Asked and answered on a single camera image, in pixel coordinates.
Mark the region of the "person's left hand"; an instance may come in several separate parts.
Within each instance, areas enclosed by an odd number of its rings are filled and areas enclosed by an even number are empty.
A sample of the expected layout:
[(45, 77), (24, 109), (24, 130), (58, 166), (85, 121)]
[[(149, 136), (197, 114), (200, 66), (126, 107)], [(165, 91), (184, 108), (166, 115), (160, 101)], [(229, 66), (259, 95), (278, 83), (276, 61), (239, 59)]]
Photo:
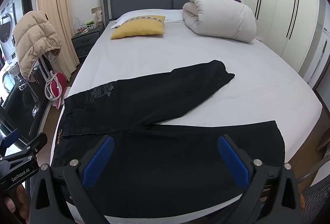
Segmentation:
[(30, 223), (30, 204), (26, 190), (22, 184), (18, 185), (15, 190), (10, 194), (10, 197), (6, 197), (3, 200), (11, 212), (14, 214), (16, 211), (24, 219), (24, 223)]

